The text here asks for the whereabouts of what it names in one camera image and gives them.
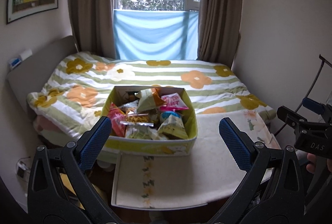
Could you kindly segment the right hand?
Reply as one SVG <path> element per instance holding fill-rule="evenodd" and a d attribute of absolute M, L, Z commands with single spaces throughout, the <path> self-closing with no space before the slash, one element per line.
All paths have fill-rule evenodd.
<path fill-rule="evenodd" d="M 316 164 L 317 164 L 318 157 L 314 154 L 308 153 L 307 160 L 309 161 L 308 165 L 306 165 L 307 171 L 310 173 L 314 173 L 316 170 Z M 326 163 L 327 163 L 328 170 L 330 172 L 332 172 L 332 160 L 327 159 Z"/>

